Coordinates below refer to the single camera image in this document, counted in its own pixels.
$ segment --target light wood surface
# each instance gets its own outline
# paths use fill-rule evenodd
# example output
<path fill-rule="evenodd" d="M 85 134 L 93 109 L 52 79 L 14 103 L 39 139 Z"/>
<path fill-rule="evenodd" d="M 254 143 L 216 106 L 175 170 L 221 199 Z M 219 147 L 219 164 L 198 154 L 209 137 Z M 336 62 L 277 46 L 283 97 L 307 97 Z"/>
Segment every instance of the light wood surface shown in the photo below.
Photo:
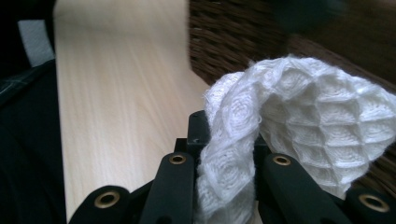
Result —
<path fill-rule="evenodd" d="M 156 174 L 208 86 L 188 61 L 185 0 L 58 0 L 54 11 L 68 219 L 105 185 Z"/>

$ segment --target dark fabric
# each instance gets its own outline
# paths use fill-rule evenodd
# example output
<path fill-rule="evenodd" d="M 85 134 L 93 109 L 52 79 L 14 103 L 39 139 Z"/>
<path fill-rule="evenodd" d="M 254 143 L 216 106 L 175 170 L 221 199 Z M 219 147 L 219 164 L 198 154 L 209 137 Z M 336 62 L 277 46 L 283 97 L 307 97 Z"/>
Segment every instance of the dark fabric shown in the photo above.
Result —
<path fill-rule="evenodd" d="M 0 223 L 65 223 L 55 61 L 0 81 Z"/>

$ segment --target brass grommet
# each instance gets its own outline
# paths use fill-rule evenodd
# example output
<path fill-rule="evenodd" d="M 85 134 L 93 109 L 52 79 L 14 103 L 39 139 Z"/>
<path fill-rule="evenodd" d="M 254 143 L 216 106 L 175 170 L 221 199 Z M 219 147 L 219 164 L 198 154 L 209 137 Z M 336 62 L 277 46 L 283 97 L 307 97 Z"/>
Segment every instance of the brass grommet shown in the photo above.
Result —
<path fill-rule="evenodd" d="M 283 157 L 283 156 L 275 156 L 273 158 L 273 161 L 274 161 L 274 163 L 276 163 L 278 165 L 285 165 L 286 166 L 286 165 L 290 165 L 291 164 L 291 161 L 288 158 Z"/>
<path fill-rule="evenodd" d="M 105 192 L 95 199 L 95 206 L 98 208 L 108 208 L 116 204 L 120 200 L 120 194 L 115 190 Z"/>
<path fill-rule="evenodd" d="M 359 201 L 361 201 L 361 203 L 366 207 L 369 207 L 377 212 L 386 213 L 389 211 L 389 205 L 374 195 L 362 194 L 359 196 Z"/>
<path fill-rule="evenodd" d="M 179 154 L 173 155 L 173 156 L 169 157 L 169 161 L 174 165 L 179 165 L 186 161 L 186 157 L 183 155 L 179 155 Z"/>

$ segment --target waffle texture fabric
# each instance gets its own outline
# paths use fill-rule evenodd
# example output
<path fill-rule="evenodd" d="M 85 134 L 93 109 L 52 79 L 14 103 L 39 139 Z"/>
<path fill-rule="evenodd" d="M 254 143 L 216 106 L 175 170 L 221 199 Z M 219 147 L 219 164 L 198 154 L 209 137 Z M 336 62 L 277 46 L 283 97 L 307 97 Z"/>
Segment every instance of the waffle texture fabric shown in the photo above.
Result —
<path fill-rule="evenodd" d="M 264 60 L 205 95 L 211 140 L 198 166 L 197 223 L 247 223 L 261 133 L 326 191 L 343 198 L 396 134 L 396 96 L 313 58 Z"/>

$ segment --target brown woven basket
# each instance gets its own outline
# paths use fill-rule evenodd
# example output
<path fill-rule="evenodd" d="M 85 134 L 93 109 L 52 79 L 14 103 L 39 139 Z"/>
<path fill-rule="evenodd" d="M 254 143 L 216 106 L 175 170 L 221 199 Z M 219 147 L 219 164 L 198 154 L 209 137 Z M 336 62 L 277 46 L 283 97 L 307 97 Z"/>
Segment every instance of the brown woven basket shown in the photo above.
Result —
<path fill-rule="evenodd" d="M 251 61 L 292 53 L 321 59 L 396 92 L 396 5 L 388 0 L 346 2 L 345 14 L 289 35 L 267 1 L 190 0 L 191 68 L 211 85 L 227 73 L 245 70 Z M 396 199 L 395 183 L 393 144 L 353 187 L 375 189 Z"/>

